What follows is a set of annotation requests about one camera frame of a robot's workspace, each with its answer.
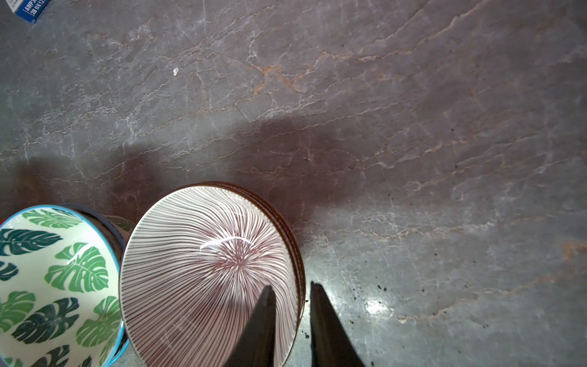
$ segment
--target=box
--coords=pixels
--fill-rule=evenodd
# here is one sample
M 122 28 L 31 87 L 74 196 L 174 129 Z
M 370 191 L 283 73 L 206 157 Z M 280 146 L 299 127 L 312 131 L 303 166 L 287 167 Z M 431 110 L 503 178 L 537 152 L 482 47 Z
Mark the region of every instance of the box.
M 14 14 L 35 23 L 49 0 L 6 0 L 6 2 Z

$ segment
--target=striped bowl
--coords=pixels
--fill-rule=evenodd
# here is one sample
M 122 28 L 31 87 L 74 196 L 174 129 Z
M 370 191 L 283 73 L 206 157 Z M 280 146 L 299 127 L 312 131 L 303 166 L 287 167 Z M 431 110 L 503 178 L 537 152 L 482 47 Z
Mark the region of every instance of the striped bowl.
M 243 188 L 183 187 L 155 203 L 129 239 L 120 274 L 124 324 L 149 367 L 222 366 L 268 284 L 276 294 L 274 365 L 282 366 L 305 296 L 291 230 Z

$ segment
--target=bowl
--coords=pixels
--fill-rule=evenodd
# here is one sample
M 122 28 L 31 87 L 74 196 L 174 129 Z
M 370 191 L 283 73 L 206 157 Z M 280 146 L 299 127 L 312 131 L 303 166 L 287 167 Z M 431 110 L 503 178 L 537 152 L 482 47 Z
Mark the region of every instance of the bowl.
M 11 367 L 109 366 L 124 344 L 119 263 L 92 221 L 65 206 L 0 226 L 0 356 Z
M 305 276 L 285 220 L 228 183 L 180 188 L 137 223 L 124 253 L 124 324 L 148 367 L 222 366 L 266 285 L 276 295 L 274 365 L 301 319 Z
M 90 207 L 86 207 L 79 204 L 61 204 L 61 206 L 77 211 L 80 215 L 84 216 L 106 237 L 110 248 L 114 251 L 114 255 L 118 259 L 119 263 L 122 261 L 122 254 L 126 248 L 126 244 L 129 240 L 130 233 L 133 231 L 134 223 L 128 219 L 119 216 L 113 216 L 108 214 L 100 214 Z M 126 332 L 124 332 L 120 344 L 116 348 L 114 357 L 110 360 L 107 365 L 112 365 L 122 356 L 130 345 L 130 341 Z

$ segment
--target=marble countertop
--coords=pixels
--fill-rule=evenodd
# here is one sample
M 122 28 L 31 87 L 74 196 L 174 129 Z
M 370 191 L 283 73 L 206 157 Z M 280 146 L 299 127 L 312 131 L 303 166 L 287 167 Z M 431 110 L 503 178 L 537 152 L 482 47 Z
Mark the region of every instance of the marble countertop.
M 585 365 L 584 2 L 0 8 L 0 216 L 229 181 L 291 223 L 366 366 Z

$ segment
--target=green leaf pattern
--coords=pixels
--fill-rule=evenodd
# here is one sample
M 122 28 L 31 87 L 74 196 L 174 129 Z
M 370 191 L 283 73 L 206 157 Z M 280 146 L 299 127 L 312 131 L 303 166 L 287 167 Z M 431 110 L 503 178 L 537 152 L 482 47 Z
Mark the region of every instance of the green leaf pattern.
M 69 280 L 68 289 L 72 292 L 92 292 L 108 287 L 106 260 L 96 247 L 88 248 L 87 243 L 78 242 L 64 248 L 55 258 L 67 260 L 67 263 L 49 267 L 45 281 L 51 286 L 65 290 Z
M 6 359 L 4 359 L 4 362 L 6 362 L 8 367 L 22 367 L 23 366 L 23 363 L 19 358 L 17 358 L 14 361 L 14 364 L 12 364 L 12 362 L 13 362 L 12 358 L 6 358 Z
M 55 349 L 45 353 L 50 356 L 50 360 L 47 361 L 47 357 L 41 357 L 38 361 L 33 363 L 31 367 L 65 367 L 65 364 L 69 361 L 69 358 L 63 359 L 69 353 L 69 345 L 58 346 Z
M 29 210 L 22 213 L 22 216 L 30 222 L 51 228 L 70 228 L 82 222 L 80 218 L 77 218 L 70 212 L 57 209 L 55 211 L 57 213 L 45 209 L 39 209 L 39 211 Z
M 18 325 L 12 336 L 25 344 L 41 343 L 56 338 L 73 326 L 79 314 L 68 314 L 78 308 L 77 298 L 58 299 L 35 311 Z
M 3 229 L 0 230 L 0 256 L 27 254 L 59 240 L 62 240 L 59 235 L 45 231 Z
M 106 218 L 111 221 L 113 224 L 117 225 L 121 230 L 132 232 L 134 228 L 134 224 L 126 220 L 124 218 L 115 217 L 115 216 L 106 216 Z
M 100 366 L 106 362 L 106 359 L 112 352 L 112 348 L 114 348 L 114 343 L 116 343 L 117 336 L 117 333 L 112 333 L 110 338 L 108 338 L 108 343 L 106 343 L 104 348 L 102 348 L 102 351 L 100 352 Z
M 51 228 L 71 228 L 82 222 L 73 214 L 53 209 L 29 210 L 22 214 L 32 223 Z M 124 231 L 131 232 L 134 224 L 120 217 L 108 216 L 108 219 Z M 19 229 L 0 230 L 0 256 L 23 255 L 41 250 L 62 240 L 58 234 L 46 231 Z M 106 261 L 97 247 L 88 243 L 74 243 L 55 255 L 56 259 L 66 260 L 63 265 L 52 265 L 45 275 L 45 281 L 51 286 L 73 292 L 100 291 L 108 287 Z M 0 261 L 0 281 L 8 281 L 19 269 L 15 264 Z M 26 316 L 35 306 L 35 295 L 26 291 L 15 291 L 8 295 L 8 300 L 0 303 L 0 335 L 18 325 L 12 336 L 26 344 L 41 343 L 59 337 L 71 328 L 79 314 L 71 313 L 79 308 L 77 298 L 59 299 L 35 311 L 26 320 Z M 100 366 L 110 356 L 117 341 L 120 327 L 120 302 L 114 296 L 103 299 L 94 308 L 97 319 L 85 320 L 77 330 L 76 340 L 81 346 L 92 347 L 104 344 L 100 353 Z M 69 345 L 54 348 L 39 358 L 31 367 L 65 367 L 69 358 Z M 5 358 L 9 367 L 23 367 L 19 358 Z M 92 356 L 88 356 L 79 367 L 91 367 Z
M 103 299 L 94 308 L 98 319 L 87 319 L 76 333 L 76 340 L 82 346 L 95 346 L 110 338 L 120 325 L 120 302 L 114 296 Z
M 10 262 L 0 261 L 0 280 L 10 280 L 10 278 L 14 277 L 16 274 L 18 274 L 18 268 L 16 265 L 11 264 Z
M 92 356 L 87 357 L 78 367 L 90 367 L 92 365 Z
M 25 319 L 35 306 L 35 299 L 30 292 L 11 292 L 8 300 L 0 303 L 0 335 Z

